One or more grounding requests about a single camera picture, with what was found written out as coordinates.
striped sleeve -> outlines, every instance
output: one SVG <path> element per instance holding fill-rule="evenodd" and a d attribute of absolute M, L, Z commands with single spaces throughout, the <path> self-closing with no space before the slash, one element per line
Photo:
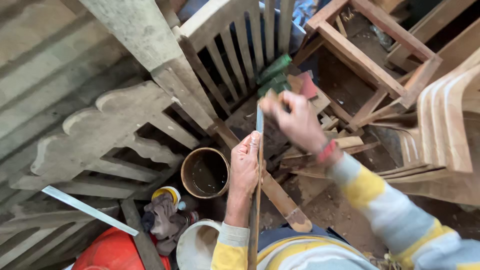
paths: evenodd
<path fill-rule="evenodd" d="M 462 240 L 348 154 L 328 171 L 405 268 L 480 270 L 480 242 Z"/>
<path fill-rule="evenodd" d="M 222 223 L 212 258 L 212 270 L 247 269 L 250 230 Z"/>

white bucket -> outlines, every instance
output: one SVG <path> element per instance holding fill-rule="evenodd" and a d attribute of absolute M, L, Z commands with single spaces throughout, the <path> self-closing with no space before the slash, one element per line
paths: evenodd
<path fill-rule="evenodd" d="M 210 270 L 221 227 L 221 222 L 203 219 L 185 230 L 177 245 L 180 270 Z"/>

red sandpaper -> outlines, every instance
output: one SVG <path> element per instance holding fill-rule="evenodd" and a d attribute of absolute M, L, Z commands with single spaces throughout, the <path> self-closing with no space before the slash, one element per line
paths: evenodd
<path fill-rule="evenodd" d="M 313 83 L 312 78 L 308 72 L 304 72 L 297 76 L 303 80 L 303 85 L 300 89 L 300 94 L 304 95 L 306 98 L 311 99 L 317 96 L 318 87 Z"/>

brown bucket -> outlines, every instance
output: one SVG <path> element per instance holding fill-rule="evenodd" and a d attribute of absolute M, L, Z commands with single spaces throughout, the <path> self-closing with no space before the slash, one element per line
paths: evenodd
<path fill-rule="evenodd" d="M 181 166 L 183 186 L 197 198 L 223 195 L 230 181 L 230 166 L 220 151 L 204 147 L 190 153 Z"/>

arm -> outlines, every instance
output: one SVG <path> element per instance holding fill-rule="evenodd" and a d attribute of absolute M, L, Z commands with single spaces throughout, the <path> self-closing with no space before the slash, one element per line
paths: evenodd
<path fill-rule="evenodd" d="M 287 104 L 286 113 L 279 102 Z M 290 140 L 317 155 L 327 143 L 310 103 L 302 96 L 284 91 L 279 100 L 264 98 L 262 110 L 274 117 Z M 480 268 L 480 242 L 462 240 L 457 232 L 442 226 L 406 195 L 340 150 L 323 164 L 326 173 L 345 193 L 349 202 L 371 223 L 373 232 L 405 268 Z"/>
<path fill-rule="evenodd" d="M 258 181 L 257 131 L 232 149 L 227 213 L 213 253 L 213 270 L 247 269 L 248 216 Z"/>

